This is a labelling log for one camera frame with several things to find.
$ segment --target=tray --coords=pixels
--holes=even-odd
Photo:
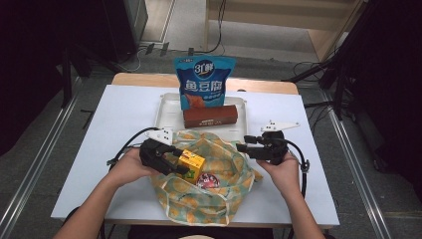
[[[226,97],[224,105],[236,106],[238,112],[238,120],[236,123],[192,127],[190,129],[215,133],[225,141],[244,142],[244,135],[248,133],[248,125],[246,121],[246,101],[242,98]],[[155,126],[159,128],[171,128],[173,131],[186,129],[183,123],[183,112],[180,107],[179,94],[166,93],[161,96]]]

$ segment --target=small yellow package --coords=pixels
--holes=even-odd
[[[183,153],[179,157],[178,164],[189,167],[189,171],[183,175],[178,174],[178,176],[195,185],[196,180],[198,180],[198,176],[202,172],[204,162],[205,158],[187,149],[184,149]]]

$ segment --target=forearm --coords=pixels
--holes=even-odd
[[[55,238],[97,238],[106,211],[117,189],[118,186],[107,181],[105,177]]]
[[[301,193],[286,195],[285,199],[297,238],[324,238]]]

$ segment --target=snack wrapper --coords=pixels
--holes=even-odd
[[[224,106],[226,80],[235,65],[236,60],[228,57],[204,55],[174,59],[181,109]]]

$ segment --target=wooden panel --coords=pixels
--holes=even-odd
[[[224,20],[261,25],[333,30],[357,0],[227,0]],[[209,20],[217,20],[221,1],[209,0]]]
[[[142,35],[142,41],[162,42],[167,29],[174,0],[145,0],[148,21]]]
[[[343,18],[331,24],[331,30],[314,30],[309,29],[311,41],[316,50],[316,55],[320,61],[324,61],[335,50],[336,43],[341,38],[342,34],[351,27],[351,24],[356,22],[355,17],[358,16],[361,1],[354,1],[353,4],[345,9]]]
[[[176,75],[165,74],[128,74],[119,73],[112,80],[113,85],[178,88]],[[293,83],[257,81],[250,79],[229,78],[226,82],[228,91],[245,90],[256,93],[275,93],[298,95],[298,88]]]
[[[355,21],[362,0],[227,0],[224,21],[309,29],[319,60],[333,51]],[[207,0],[208,20],[217,20],[221,1]],[[205,43],[208,26],[205,26]]]

